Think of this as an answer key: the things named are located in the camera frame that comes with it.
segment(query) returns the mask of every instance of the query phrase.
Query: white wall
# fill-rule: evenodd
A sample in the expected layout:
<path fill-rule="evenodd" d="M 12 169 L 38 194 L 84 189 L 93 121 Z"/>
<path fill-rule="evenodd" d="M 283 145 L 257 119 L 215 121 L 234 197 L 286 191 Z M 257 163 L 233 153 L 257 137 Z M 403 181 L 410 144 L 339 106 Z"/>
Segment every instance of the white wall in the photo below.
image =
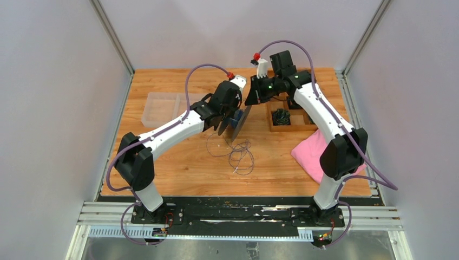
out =
<path fill-rule="evenodd" d="M 64 259 L 129 83 L 89 1 L 0 8 L 0 259 Z"/>
<path fill-rule="evenodd" d="M 393 1 L 349 76 L 414 259 L 457 259 L 457 1 Z"/>
<path fill-rule="evenodd" d="M 250 67 L 261 47 L 286 39 L 303 44 L 317 67 L 343 69 L 381 0 L 101 2 L 135 68 Z M 309 66 L 293 46 L 266 54 L 286 48 Z"/>

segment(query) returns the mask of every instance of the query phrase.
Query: wooden tabletop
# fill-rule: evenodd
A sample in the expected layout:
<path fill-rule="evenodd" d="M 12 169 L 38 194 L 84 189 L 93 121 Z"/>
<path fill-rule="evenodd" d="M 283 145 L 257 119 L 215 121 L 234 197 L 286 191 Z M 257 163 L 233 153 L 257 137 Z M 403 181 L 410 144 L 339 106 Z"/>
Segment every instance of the wooden tabletop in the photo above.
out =
<path fill-rule="evenodd" d="M 230 69 L 248 80 L 256 74 L 254 68 Z M 121 138 L 128 132 L 135 135 L 149 132 L 140 121 L 149 92 L 183 93 L 188 69 L 139 69 L 135 72 L 128 100 L 124 109 L 116 144 L 115 156 Z M 331 68 L 316 69 L 317 81 L 322 92 L 335 109 L 348 120 L 344 101 Z M 213 93 L 225 80 L 225 74 L 217 69 L 198 69 L 191 76 L 190 93 Z M 250 88 L 248 81 L 243 96 Z M 313 132 L 270 132 L 266 104 L 252 106 L 252 110 L 234 144 L 248 139 L 255 159 L 254 170 L 247 176 L 234 173 L 228 164 L 228 156 L 213 157 L 206 149 L 207 138 L 213 129 L 192 136 L 167 150 L 157 158 L 154 182 L 163 196 L 313 196 L 319 185 L 301 168 L 290 155 L 301 141 Z M 215 154 L 228 153 L 222 136 L 213 135 L 208 142 Z M 242 164 L 248 164 L 248 156 Z M 114 187 L 126 186 L 126 182 L 113 169 L 111 182 Z M 354 179 L 346 184 L 342 195 L 369 196 L 369 184 Z M 102 188 L 103 196 L 132 195 L 129 191 L 112 192 Z"/>

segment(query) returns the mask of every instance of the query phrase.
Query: wooden box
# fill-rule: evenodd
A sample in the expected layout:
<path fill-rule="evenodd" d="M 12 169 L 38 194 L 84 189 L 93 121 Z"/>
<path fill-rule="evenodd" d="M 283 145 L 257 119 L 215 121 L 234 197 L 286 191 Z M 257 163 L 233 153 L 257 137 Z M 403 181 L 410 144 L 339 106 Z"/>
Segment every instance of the wooden box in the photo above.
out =
<path fill-rule="evenodd" d="M 279 99 L 285 100 L 286 96 L 281 96 Z M 275 126 L 273 124 L 272 113 L 278 108 L 283 108 L 290 112 L 290 125 Z M 271 101 L 266 104 L 266 111 L 271 132 L 315 131 L 318 129 L 315 124 L 310 123 L 309 117 L 304 109 L 289 109 L 287 101 L 280 101 L 272 98 Z"/>

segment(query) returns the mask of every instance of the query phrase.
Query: pink bag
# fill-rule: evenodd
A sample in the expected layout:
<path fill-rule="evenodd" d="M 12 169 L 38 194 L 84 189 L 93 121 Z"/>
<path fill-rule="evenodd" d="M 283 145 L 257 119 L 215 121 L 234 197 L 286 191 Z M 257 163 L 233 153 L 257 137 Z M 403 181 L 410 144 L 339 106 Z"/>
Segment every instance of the pink bag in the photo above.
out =
<path fill-rule="evenodd" d="M 292 156 L 295 160 L 303 167 L 306 173 L 319 184 L 324 175 L 319 159 L 325 151 L 325 148 L 327 148 L 325 138 L 320 130 L 317 130 L 292 150 Z M 362 164 L 354 174 L 359 173 L 365 169 L 365 167 L 366 165 Z"/>

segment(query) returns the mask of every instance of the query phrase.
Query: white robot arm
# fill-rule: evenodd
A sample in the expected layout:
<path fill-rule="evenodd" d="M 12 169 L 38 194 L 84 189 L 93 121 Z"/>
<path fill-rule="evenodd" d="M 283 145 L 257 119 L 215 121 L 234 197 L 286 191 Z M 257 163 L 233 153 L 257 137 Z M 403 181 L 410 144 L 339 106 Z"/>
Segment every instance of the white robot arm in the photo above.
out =
<path fill-rule="evenodd" d="M 363 128 L 354 129 L 353 125 L 342 118 L 324 97 L 316 84 L 316 93 L 311 83 L 311 74 L 297 71 L 289 51 L 270 56 L 274 77 L 267 76 L 267 61 L 263 58 L 252 60 L 257 65 L 257 74 L 251 77 L 251 88 L 245 105 L 257 105 L 270 101 L 273 96 L 288 93 L 289 99 L 305 109 L 325 137 L 327 148 L 320 157 L 320 165 L 325 175 L 318 192 L 314 195 L 315 213 L 318 219 L 327 219 L 337 208 L 340 184 L 347 174 L 353 173 L 363 163 L 354 146 L 342 130 L 345 127 L 365 152 L 368 136 Z M 338 125 L 333 115 L 340 119 Z"/>
<path fill-rule="evenodd" d="M 186 118 L 184 118 L 186 115 L 186 112 L 184 112 L 178 118 L 153 131 L 139 136 L 128 133 L 123 137 L 119 151 L 136 142 L 148 138 L 151 139 L 128 150 L 115 163 L 115 168 L 141 199 L 147 210 L 155 211 L 163 203 L 162 197 L 153 182 L 154 161 L 166 150 L 188 137 L 199 134 L 211 127 L 217 129 L 219 125 L 220 128 L 226 128 L 227 125 L 221 122 L 233 117 L 234 112 L 241 105 L 241 95 L 245 84 L 246 79 L 236 75 L 230 81 L 223 81 L 219 84 L 215 93 L 208 94 L 205 99 L 192 104 Z M 181 121 L 181 123 L 156 138 L 153 137 L 155 133 L 169 128 L 178 121 Z"/>

